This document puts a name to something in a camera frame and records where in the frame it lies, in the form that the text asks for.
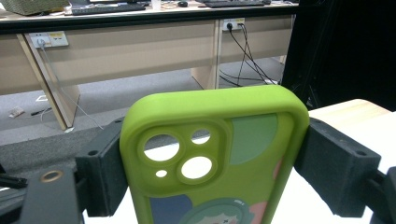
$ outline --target desk panel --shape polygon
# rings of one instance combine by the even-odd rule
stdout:
[[[0,95],[42,90],[16,35],[0,35]]]
[[[215,21],[65,34],[69,46],[46,49],[64,86],[210,65],[214,57]]]
[[[246,18],[247,42],[253,59],[269,58],[288,54],[291,37],[291,16],[273,16]],[[233,36],[239,44],[245,46],[242,30],[233,31]],[[230,32],[222,32],[221,58],[222,63],[242,60],[243,51],[233,40]]]

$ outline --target table surface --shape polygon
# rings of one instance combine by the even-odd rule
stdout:
[[[379,170],[385,173],[395,166],[396,151],[392,149],[396,133],[396,113],[364,100],[352,100],[310,111],[312,118],[321,119],[342,133],[382,156]],[[334,216],[310,185],[292,171],[285,188],[273,224],[325,223],[368,224],[372,212],[366,209],[362,218]],[[129,190],[114,217],[87,217],[87,224],[137,223]]]

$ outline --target keyboard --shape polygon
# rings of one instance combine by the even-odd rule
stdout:
[[[232,1],[232,2],[207,2],[205,3],[207,7],[217,8],[217,7],[263,7],[264,3],[262,2],[239,2],[239,1]]]
[[[72,15],[82,16],[82,15],[94,15],[94,14],[103,14],[103,13],[141,11],[141,10],[146,10],[146,8],[140,4],[121,5],[117,7],[72,8]]]

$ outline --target screw hole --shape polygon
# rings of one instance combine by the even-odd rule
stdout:
[[[96,155],[96,154],[98,154],[98,151],[97,151],[97,150],[90,151],[90,152],[88,153],[88,155],[90,155],[90,156],[94,156],[94,155]]]
[[[49,171],[41,176],[41,182],[49,183],[59,179],[64,173],[62,171]]]
[[[367,156],[367,154],[363,151],[356,151],[356,154],[360,155],[360,156]]]

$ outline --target white cable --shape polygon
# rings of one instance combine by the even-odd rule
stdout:
[[[49,68],[52,70],[52,73],[53,73],[53,75],[55,76],[55,78],[56,78],[56,80],[58,81],[58,83],[59,83],[59,87],[60,87],[60,89],[61,89],[61,91],[64,93],[64,95],[66,95],[67,96],[67,98],[74,104],[74,105],[76,105],[76,107],[78,107],[78,109],[80,109],[81,111],[82,111],[82,113],[84,113],[88,118],[90,118],[100,129],[104,129],[102,126],[100,126],[97,122],[96,122],[96,120],[93,118],[93,117],[91,117],[89,114],[87,114],[82,108],[81,108],[81,106],[79,106],[78,105],[78,103],[77,102],[75,102],[74,100],[73,100],[73,98],[64,90],[64,88],[63,88],[63,86],[62,86],[62,83],[61,83],[61,80],[58,78],[58,76],[56,75],[56,73],[55,73],[55,70],[53,69],[53,67],[52,67],[52,63],[51,63],[51,61],[50,61],[50,58],[49,58],[49,56],[47,55],[47,52],[46,52],[46,50],[45,50],[45,45],[46,45],[46,42],[43,40],[43,39],[38,39],[37,40],[37,44],[38,44],[38,46],[43,50],[43,52],[44,52],[44,56],[46,57],[46,60],[47,60],[47,62],[49,63]]]

